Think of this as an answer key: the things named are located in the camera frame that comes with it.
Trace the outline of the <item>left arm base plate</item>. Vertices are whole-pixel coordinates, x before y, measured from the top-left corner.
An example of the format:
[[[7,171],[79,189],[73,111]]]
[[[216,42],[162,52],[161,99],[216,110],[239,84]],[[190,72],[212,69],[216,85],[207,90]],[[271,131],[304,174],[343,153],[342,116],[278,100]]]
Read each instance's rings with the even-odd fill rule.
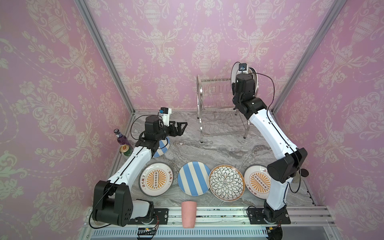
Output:
[[[160,208],[154,209],[154,211],[145,217],[132,219],[128,222],[128,225],[167,225],[169,216],[169,209]]]

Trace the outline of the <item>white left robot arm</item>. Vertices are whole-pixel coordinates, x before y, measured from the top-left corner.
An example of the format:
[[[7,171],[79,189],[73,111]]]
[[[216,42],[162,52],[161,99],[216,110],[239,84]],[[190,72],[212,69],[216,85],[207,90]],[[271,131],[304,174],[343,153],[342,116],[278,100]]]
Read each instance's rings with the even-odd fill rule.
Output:
[[[165,113],[146,117],[145,130],[139,135],[131,156],[108,180],[96,184],[90,221],[124,227],[131,221],[150,223],[154,219],[153,202],[133,200],[131,188],[160,148],[160,141],[184,134],[188,123],[170,121],[169,117]]]

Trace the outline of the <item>green red rimmed white plate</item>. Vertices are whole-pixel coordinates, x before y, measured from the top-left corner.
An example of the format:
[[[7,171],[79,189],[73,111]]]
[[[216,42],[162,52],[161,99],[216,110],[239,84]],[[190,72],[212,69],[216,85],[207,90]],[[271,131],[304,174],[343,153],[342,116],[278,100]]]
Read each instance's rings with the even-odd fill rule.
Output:
[[[259,91],[259,79],[258,79],[258,73],[256,72],[256,70],[252,67],[249,68],[251,71],[252,71],[252,74],[254,76],[254,81],[255,81],[255,97],[257,96],[258,94],[258,91]]]

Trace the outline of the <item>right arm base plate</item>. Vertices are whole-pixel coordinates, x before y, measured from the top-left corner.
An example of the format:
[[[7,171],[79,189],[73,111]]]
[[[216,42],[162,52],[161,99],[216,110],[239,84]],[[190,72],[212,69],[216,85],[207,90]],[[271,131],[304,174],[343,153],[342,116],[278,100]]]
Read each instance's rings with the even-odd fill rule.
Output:
[[[254,206],[249,206],[246,209],[246,214],[249,218],[251,225],[291,224],[291,220],[286,206],[277,211],[272,210],[270,208],[256,208]]]

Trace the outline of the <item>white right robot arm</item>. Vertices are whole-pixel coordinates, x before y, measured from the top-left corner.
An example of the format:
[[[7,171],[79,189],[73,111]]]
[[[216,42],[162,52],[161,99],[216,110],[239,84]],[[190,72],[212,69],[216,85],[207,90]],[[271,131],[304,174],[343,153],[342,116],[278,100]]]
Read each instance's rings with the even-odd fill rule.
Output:
[[[277,159],[267,166],[272,181],[265,210],[271,213],[282,211],[286,208],[288,188],[308,153],[284,134],[263,100],[256,97],[255,74],[235,73],[231,82],[235,109],[259,130]]]

